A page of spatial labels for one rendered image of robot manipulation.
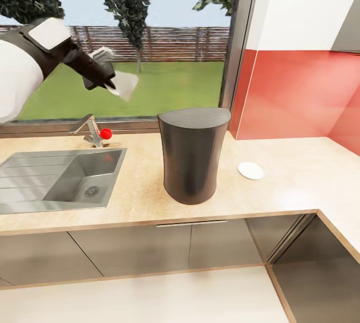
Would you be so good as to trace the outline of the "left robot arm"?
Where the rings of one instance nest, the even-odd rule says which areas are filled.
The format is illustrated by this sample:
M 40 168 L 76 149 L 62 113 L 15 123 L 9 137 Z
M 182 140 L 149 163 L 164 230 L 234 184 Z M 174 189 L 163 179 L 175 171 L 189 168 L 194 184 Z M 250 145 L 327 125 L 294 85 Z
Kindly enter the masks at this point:
M 113 51 L 101 47 L 90 55 L 72 41 L 69 29 L 54 17 L 37 18 L 0 35 L 0 125 L 22 112 L 26 102 L 61 61 L 82 75 L 89 91 L 116 77 Z

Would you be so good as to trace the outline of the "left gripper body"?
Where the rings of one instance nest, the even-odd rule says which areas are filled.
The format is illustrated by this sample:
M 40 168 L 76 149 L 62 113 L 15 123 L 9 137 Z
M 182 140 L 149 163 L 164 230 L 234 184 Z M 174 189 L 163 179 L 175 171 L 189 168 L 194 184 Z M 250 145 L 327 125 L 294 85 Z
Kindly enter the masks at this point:
M 90 55 L 89 55 L 90 57 Z M 79 72 L 82 75 L 85 88 L 89 91 L 116 77 L 112 63 L 106 62 L 103 65 L 97 63 L 90 57 L 90 64 L 85 71 Z

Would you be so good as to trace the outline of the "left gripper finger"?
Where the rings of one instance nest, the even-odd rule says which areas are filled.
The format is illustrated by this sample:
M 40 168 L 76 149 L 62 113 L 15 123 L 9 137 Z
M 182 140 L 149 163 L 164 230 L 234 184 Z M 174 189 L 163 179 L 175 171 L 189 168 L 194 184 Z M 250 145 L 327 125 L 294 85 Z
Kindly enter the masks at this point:
M 112 88 L 114 88 L 114 89 L 116 90 L 116 86 L 115 86 L 115 84 L 111 81 L 111 79 L 109 79 L 108 81 L 106 81 L 105 84 L 111 86 Z

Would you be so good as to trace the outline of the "paper coffee filter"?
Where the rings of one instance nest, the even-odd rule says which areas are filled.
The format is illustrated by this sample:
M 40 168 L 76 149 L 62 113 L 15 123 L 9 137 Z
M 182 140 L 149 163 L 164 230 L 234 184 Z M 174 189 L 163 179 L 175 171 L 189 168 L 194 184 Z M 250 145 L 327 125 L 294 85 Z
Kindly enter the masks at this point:
M 106 83 L 103 86 L 111 91 L 112 94 L 121 97 L 126 102 L 129 101 L 135 87 L 140 82 L 135 74 L 116 70 L 115 77 L 111 79 L 111 81 L 116 86 L 116 89 Z

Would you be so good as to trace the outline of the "saucer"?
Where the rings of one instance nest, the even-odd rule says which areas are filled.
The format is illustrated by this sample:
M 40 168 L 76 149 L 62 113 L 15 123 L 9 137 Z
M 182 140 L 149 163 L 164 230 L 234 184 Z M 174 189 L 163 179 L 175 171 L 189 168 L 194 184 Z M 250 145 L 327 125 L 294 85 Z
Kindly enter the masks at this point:
M 255 163 L 243 162 L 238 166 L 238 170 L 245 177 L 253 180 L 262 179 L 264 177 L 263 169 Z

